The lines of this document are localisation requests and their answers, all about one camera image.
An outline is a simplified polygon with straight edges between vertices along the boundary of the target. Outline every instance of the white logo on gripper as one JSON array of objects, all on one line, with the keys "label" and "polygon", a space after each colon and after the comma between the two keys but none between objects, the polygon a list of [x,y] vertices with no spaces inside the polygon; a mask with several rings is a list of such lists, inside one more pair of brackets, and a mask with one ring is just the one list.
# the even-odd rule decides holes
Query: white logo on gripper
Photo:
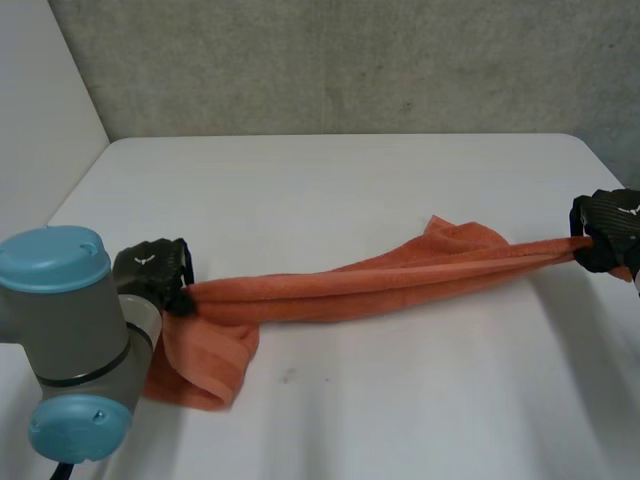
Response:
[{"label": "white logo on gripper", "polygon": [[138,257],[134,258],[134,260],[139,263],[140,265],[144,265],[145,263],[149,263],[151,260],[153,260],[154,258],[156,258],[155,255],[151,255],[149,258],[143,258],[142,260],[140,260]]}]

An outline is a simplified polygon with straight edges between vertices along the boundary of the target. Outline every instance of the table surface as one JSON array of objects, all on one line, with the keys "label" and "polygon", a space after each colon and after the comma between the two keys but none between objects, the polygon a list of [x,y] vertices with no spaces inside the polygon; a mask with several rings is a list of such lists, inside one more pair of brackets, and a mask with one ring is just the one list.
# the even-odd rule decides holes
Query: table surface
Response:
[{"label": "table surface", "polygon": [[[184,237],[199,280],[370,257],[431,215],[513,242],[565,236],[574,197],[619,183],[565,135],[121,140],[51,224],[113,256]],[[577,265],[338,325],[270,325],[229,411],[141,400],[125,444],[75,479],[627,479],[640,471],[640,304]],[[48,478],[39,399],[3,346],[0,477]]]}]

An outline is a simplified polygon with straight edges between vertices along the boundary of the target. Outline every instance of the white wall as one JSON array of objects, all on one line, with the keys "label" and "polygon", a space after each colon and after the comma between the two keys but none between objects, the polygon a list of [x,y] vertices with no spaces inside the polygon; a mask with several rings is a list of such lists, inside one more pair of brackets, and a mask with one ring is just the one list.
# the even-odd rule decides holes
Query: white wall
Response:
[{"label": "white wall", "polygon": [[107,145],[46,0],[0,0],[0,241],[46,223]]}]

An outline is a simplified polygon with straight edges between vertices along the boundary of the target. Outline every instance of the black cable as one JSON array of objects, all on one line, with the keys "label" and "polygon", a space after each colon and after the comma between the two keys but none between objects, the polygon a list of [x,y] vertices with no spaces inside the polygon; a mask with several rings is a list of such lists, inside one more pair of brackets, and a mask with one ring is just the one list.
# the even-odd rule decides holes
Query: black cable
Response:
[{"label": "black cable", "polygon": [[72,463],[59,463],[50,480],[69,480],[71,472],[73,472]]}]

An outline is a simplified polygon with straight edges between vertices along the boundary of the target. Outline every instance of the orange towel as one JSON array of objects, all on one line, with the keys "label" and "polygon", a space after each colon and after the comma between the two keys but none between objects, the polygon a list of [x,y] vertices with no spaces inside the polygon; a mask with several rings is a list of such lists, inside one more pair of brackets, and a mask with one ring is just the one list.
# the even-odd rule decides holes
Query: orange towel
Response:
[{"label": "orange towel", "polygon": [[[198,283],[188,287],[197,316],[165,316],[144,393],[221,409],[242,386],[263,322],[339,322],[474,292],[570,261],[590,245],[588,237],[509,245],[477,223],[434,217],[395,250],[329,272]],[[630,280],[627,270],[612,273]]]}]

